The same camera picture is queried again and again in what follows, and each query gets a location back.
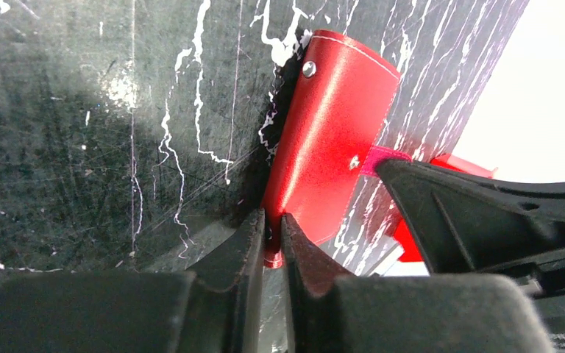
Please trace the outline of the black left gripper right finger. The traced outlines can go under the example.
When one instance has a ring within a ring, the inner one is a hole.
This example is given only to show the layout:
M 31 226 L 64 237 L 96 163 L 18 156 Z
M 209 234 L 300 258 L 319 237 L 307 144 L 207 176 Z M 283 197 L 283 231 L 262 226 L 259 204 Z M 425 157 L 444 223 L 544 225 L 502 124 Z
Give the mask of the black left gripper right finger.
M 359 277 L 282 218 L 291 352 L 553 352 L 532 301 L 492 274 Z

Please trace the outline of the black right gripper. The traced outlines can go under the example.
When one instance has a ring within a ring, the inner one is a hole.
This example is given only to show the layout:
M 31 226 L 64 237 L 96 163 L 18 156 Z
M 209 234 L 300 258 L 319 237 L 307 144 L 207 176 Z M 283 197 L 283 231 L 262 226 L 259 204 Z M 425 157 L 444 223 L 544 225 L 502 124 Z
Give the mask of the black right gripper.
M 395 159 L 376 171 L 431 273 L 510 277 L 565 352 L 565 182 L 507 182 Z

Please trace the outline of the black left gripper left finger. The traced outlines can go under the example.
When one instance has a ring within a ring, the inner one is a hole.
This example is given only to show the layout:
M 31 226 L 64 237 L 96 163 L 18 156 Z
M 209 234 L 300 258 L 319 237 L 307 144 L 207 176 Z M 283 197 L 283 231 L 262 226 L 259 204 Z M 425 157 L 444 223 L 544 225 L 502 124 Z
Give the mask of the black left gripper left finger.
M 266 220 L 179 272 L 30 274 L 0 287 L 0 352 L 255 352 Z

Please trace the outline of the red leather card holder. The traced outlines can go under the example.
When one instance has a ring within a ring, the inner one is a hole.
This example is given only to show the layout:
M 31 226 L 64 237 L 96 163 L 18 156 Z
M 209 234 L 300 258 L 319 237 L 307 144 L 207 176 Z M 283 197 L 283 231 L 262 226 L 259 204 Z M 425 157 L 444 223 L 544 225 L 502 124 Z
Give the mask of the red leather card holder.
M 338 234 L 359 177 L 393 155 L 377 139 L 399 82 L 396 68 L 361 42 L 325 29 L 313 33 L 262 201 L 271 230 L 265 267 L 284 263 L 286 214 L 316 245 Z

